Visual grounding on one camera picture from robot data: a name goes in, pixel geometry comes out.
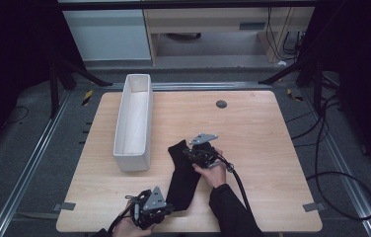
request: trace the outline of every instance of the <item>black sleeve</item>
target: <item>black sleeve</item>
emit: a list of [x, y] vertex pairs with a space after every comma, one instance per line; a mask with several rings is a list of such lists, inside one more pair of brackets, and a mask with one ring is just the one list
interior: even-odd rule
[[92, 237], [111, 237], [111, 236], [105, 229], [101, 229], [99, 232], [97, 232]]
[[260, 237], [261, 230], [229, 185], [221, 185], [210, 194], [210, 208], [219, 221], [223, 237]]

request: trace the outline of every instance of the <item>human hand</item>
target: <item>human hand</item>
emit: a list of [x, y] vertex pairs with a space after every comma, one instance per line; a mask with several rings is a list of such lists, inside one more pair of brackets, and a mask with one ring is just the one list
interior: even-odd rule
[[[216, 152], [222, 155], [222, 151], [219, 149], [216, 149]], [[208, 169], [202, 169], [196, 164], [192, 164], [192, 167], [194, 167], [194, 171], [199, 173], [207, 182], [207, 184], [216, 189], [217, 187], [226, 184], [226, 165], [219, 159], [215, 161], [216, 165], [208, 168]]]
[[156, 224], [149, 226], [147, 229], [142, 230], [137, 227], [130, 216], [125, 216], [120, 223], [115, 227], [111, 237], [140, 237], [149, 236], [152, 233]]

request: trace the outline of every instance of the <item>table top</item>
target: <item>table top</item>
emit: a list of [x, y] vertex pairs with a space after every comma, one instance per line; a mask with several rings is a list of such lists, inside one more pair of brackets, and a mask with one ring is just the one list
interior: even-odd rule
[[[315, 232], [322, 228], [298, 157], [275, 96], [269, 91], [154, 92], [151, 168], [121, 172], [112, 156], [121, 93], [105, 93], [93, 121], [65, 202], [56, 223], [61, 232], [96, 232], [108, 228], [126, 205], [155, 186], [167, 196], [174, 171], [168, 147], [199, 133], [217, 134], [210, 143], [223, 150], [245, 187], [257, 224], [264, 232]], [[225, 109], [216, 102], [227, 103]], [[227, 183], [242, 201], [237, 182]], [[208, 205], [211, 189], [200, 179], [186, 211], [175, 212], [155, 232], [217, 232]]]

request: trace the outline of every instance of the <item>white plastic bin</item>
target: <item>white plastic bin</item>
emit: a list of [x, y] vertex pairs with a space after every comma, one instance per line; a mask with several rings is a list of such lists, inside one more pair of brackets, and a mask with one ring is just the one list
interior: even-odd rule
[[148, 74], [129, 74], [121, 95], [113, 155], [121, 171], [151, 166], [152, 84]]

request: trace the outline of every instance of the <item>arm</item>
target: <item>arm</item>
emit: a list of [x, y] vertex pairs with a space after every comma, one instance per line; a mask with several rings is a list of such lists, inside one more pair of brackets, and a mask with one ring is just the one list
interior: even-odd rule
[[222, 236], [263, 236], [256, 221], [229, 185], [224, 184], [213, 189], [209, 205], [219, 221]]
[[[131, 204], [131, 201], [127, 202], [126, 208]], [[101, 229], [93, 237], [141, 237], [149, 236], [154, 229], [155, 224], [149, 226], [147, 229], [142, 230], [138, 228], [130, 216], [124, 215], [124, 217], [116, 224], [115, 228], [111, 231], [112, 234], [109, 234], [105, 229]]]
[[219, 163], [210, 169], [201, 169], [193, 164], [194, 171], [201, 174], [213, 188], [210, 208], [219, 221], [222, 236], [263, 236], [253, 216], [245, 209], [229, 185], [226, 184], [226, 165]]

